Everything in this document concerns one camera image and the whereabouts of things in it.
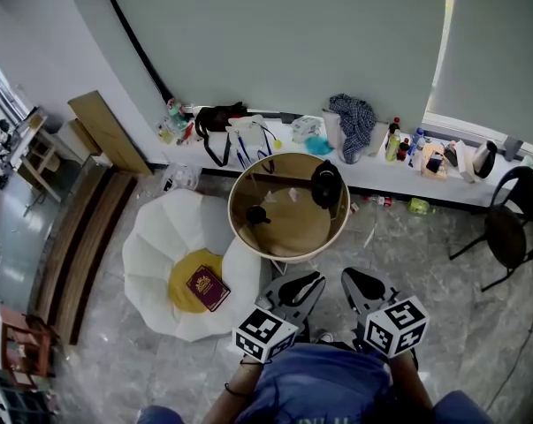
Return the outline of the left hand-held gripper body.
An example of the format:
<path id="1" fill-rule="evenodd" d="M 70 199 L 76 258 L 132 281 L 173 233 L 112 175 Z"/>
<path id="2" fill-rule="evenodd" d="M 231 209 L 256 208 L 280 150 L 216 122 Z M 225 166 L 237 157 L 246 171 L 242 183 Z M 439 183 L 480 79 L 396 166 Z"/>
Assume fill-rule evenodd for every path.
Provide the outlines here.
<path id="1" fill-rule="evenodd" d="M 243 355 L 264 364 L 293 346 L 306 319 L 299 308 L 270 311 L 254 304 L 242 323 L 232 329 L 232 344 Z"/>

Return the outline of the white petal floor chair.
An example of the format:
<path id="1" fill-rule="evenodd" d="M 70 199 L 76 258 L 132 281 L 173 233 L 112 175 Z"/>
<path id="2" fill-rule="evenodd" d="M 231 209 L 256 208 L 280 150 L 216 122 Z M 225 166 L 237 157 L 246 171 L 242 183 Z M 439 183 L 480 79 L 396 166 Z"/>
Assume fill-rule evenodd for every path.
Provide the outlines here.
<path id="1" fill-rule="evenodd" d="M 201 249 L 221 257 L 230 293 L 217 310 L 190 313 L 169 298 L 169 282 L 173 268 Z M 140 208 L 122 256 L 125 294 L 145 324 L 187 342 L 229 333 L 272 279 L 270 263 L 235 237 L 226 199 L 187 189 Z"/>

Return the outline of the teal fluffy duster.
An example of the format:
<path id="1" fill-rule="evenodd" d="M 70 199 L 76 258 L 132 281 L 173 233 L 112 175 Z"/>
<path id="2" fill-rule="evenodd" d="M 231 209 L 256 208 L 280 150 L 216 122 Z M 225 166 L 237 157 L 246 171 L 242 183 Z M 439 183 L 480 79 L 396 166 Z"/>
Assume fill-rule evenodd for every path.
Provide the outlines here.
<path id="1" fill-rule="evenodd" d="M 334 150 L 327 138 L 321 135 L 307 138 L 304 145 L 307 152 L 311 155 L 325 156 Z"/>

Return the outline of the person's right forearm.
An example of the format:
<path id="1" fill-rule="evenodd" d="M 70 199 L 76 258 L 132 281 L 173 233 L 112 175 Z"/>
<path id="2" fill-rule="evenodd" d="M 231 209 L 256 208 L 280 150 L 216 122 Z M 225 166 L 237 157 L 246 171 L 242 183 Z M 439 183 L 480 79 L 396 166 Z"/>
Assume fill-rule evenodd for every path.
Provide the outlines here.
<path id="1" fill-rule="evenodd" d="M 402 414 L 415 424 L 432 424 L 433 404 L 419 377 L 412 353 L 405 351 L 390 358 L 389 367 Z"/>

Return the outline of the silver electric kettle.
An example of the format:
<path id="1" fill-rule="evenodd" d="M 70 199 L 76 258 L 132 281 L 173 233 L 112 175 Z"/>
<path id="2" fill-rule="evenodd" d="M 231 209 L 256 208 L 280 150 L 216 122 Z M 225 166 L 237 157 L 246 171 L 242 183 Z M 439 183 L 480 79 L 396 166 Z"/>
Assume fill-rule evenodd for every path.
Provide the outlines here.
<path id="1" fill-rule="evenodd" d="M 472 166 L 479 178 L 487 178 L 490 175 L 497 153 L 498 147 L 491 140 L 485 141 L 477 148 L 472 157 Z"/>

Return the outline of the large wooden board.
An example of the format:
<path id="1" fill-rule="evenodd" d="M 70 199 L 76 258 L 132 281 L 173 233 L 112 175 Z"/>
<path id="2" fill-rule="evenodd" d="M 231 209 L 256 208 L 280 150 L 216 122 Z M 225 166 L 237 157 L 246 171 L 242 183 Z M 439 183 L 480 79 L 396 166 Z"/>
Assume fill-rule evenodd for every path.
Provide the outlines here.
<path id="1" fill-rule="evenodd" d="M 72 98 L 68 105 L 116 168 L 141 175 L 152 174 L 97 90 Z"/>

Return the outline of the person's blue shirt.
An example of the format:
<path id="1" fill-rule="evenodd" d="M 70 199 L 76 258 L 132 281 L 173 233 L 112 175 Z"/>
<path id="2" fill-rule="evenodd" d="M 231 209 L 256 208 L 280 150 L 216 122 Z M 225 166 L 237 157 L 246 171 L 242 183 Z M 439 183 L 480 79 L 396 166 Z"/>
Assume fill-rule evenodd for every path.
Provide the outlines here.
<path id="1" fill-rule="evenodd" d="M 432 404 L 432 424 L 493 424 L 460 390 Z M 399 408 L 389 359 L 343 343 L 299 343 L 264 363 L 250 403 L 233 424 L 415 423 Z"/>

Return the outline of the blue-capped water bottle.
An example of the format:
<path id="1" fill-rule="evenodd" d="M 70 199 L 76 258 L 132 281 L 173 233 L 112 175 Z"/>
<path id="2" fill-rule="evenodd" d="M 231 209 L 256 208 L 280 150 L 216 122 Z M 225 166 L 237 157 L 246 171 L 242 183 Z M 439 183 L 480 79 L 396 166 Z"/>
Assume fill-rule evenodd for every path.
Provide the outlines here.
<path id="1" fill-rule="evenodd" d="M 417 152 L 417 150 L 421 150 L 423 145 L 425 144 L 425 138 L 424 138 L 424 130 L 421 127 L 418 127 L 414 134 L 411 137 L 409 149 L 407 152 L 408 156 L 408 165 L 410 167 L 414 166 L 414 157 Z"/>

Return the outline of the black chair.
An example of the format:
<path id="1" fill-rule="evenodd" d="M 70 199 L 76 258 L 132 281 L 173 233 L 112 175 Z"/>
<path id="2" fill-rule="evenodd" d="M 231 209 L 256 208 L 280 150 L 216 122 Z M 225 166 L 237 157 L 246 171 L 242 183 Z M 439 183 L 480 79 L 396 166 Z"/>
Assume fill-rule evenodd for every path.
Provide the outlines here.
<path id="1" fill-rule="evenodd" d="M 533 260 L 525 226 L 533 221 L 533 168 L 517 166 L 497 184 L 484 219 L 484 232 L 458 252 L 452 261 L 479 243 L 485 242 L 494 258 L 506 268 L 505 276 L 481 288 L 487 292 L 504 283 L 523 264 Z"/>

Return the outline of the stack of wooden planks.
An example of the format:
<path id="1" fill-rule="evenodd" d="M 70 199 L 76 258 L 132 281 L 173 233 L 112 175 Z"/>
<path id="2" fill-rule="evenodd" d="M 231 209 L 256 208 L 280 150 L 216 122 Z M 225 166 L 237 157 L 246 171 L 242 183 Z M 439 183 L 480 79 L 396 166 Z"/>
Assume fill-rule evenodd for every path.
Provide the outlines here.
<path id="1" fill-rule="evenodd" d="M 136 177 L 91 168 L 72 193 L 46 259 L 36 312 L 66 345 L 76 345 L 95 276 Z"/>

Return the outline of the crushed green bottle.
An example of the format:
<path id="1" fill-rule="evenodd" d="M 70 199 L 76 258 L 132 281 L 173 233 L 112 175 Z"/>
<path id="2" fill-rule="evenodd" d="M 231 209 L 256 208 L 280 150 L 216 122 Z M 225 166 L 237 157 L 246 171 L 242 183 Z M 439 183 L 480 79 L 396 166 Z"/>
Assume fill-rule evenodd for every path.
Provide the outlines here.
<path id="1" fill-rule="evenodd" d="M 437 208 L 433 207 L 428 201 L 416 197 L 410 199 L 407 208 L 410 213 L 421 216 L 437 212 Z"/>

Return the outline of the light wooden table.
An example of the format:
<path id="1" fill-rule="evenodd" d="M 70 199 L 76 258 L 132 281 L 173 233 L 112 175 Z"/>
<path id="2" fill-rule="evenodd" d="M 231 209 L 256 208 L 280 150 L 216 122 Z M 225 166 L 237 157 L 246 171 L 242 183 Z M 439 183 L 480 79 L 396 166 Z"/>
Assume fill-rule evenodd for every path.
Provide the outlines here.
<path id="1" fill-rule="evenodd" d="M 62 160 L 78 163 L 80 159 L 55 134 L 47 131 L 48 117 L 43 109 L 35 107 L 19 124 L 15 130 L 19 137 L 9 154 L 8 165 L 34 189 L 61 203 L 62 197 L 43 173 L 56 172 Z"/>

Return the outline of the black kettle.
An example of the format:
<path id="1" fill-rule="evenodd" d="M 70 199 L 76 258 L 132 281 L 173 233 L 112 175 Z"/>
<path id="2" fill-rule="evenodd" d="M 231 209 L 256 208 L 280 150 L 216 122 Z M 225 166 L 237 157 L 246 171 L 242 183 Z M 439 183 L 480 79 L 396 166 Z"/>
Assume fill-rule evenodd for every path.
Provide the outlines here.
<path id="1" fill-rule="evenodd" d="M 329 160 L 319 164 L 311 177 L 311 195 L 314 203 L 328 209 L 339 202 L 342 178 L 337 167 Z"/>

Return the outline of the white paper bag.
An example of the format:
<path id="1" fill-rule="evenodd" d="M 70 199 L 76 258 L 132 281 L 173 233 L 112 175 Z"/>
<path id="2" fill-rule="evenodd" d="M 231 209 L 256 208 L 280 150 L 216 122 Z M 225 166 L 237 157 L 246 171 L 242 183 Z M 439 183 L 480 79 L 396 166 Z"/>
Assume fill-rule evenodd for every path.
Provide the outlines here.
<path id="1" fill-rule="evenodd" d="M 231 140 L 231 156 L 244 168 L 273 154 L 275 137 L 265 124 L 262 115 L 231 118 L 227 128 Z"/>

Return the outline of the pink-capped green bottle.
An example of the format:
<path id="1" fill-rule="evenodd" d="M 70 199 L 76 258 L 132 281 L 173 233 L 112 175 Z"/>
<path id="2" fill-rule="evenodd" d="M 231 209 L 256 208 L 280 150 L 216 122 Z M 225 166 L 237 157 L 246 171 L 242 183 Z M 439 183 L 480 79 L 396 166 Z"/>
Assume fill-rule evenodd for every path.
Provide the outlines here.
<path id="1" fill-rule="evenodd" d="M 173 130 L 177 134 L 182 134 L 188 126 L 188 118 L 185 115 L 183 105 L 177 99 L 171 98 L 166 106 Z"/>

